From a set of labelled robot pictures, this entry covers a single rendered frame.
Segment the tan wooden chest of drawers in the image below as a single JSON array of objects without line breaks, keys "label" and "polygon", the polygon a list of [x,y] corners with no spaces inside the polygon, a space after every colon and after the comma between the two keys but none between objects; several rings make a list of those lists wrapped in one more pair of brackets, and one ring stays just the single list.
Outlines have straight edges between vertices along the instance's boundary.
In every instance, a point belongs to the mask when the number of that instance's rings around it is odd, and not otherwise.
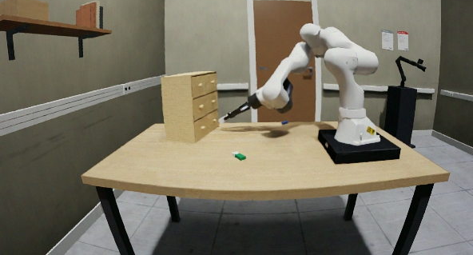
[{"label": "tan wooden chest of drawers", "polygon": [[207,113],[206,101],[206,114],[194,120],[193,99],[202,95],[205,95],[206,98],[206,94],[213,91],[217,92],[217,89],[206,93],[205,84],[205,94],[201,94],[193,98],[191,76],[205,76],[205,74],[212,74],[214,72],[217,75],[216,71],[211,71],[201,74],[198,74],[199,72],[191,72],[181,76],[177,76],[176,74],[167,77],[161,77],[161,95],[166,141],[197,143],[203,138],[202,137],[196,141],[194,122],[199,118],[207,116],[208,125],[208,114],[213,110]]}]

